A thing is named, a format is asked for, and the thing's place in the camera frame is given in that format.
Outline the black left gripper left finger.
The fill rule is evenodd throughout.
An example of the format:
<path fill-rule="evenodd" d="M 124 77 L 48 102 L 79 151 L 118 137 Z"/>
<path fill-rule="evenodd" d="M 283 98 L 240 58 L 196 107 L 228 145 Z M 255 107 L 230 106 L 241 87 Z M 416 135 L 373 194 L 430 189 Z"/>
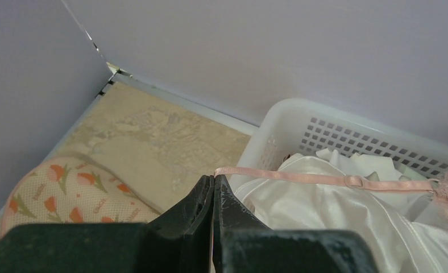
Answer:
<path fill-rule="evenodd" d="M 151 222 L 28 224 L 0 240 L 0 272 L 210 272 L 214 179 Z"/>

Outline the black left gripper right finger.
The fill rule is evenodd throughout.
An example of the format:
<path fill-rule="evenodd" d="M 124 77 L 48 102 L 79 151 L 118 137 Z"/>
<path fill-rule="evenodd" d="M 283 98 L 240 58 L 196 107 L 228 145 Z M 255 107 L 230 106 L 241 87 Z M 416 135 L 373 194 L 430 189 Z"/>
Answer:
<path fill-rule="evenodd" d="M 213 177 L 216 272 L 378 272 L 364 239 L 349 230 L 274 230 Z"/>

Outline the white satin bra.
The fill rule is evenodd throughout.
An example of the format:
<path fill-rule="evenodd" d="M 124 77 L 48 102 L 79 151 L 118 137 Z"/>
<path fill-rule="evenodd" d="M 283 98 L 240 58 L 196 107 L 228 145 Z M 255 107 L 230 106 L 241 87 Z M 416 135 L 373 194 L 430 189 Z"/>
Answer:
<path fill-rule="evenodd" d="M 265 178 L 234 186 L 233 191 L 272 229 L 358 233 L 380 272 L 448 272 L 448 171 L 433 181 L 430 193 Z"/>

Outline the pink lace bra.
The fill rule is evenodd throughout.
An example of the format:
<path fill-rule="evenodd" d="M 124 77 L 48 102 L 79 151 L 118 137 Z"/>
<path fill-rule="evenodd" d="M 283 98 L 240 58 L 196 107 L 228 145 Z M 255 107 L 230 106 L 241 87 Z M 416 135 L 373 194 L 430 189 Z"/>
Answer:
<path fill-rule="evenodd" d="M 245 167 L 218 168 L 214 171 L 214 175 L 244 175 L 270 180 L 285 180 L 302 184 L 334 185 L 385 193 L 431 193 L 433 194 L 434 202 L 440 207 L 441 213 L 448 219 L 448 171 L 438 178 L 409 181 L 371 181 L 361 176 L 297 174 Z"/>

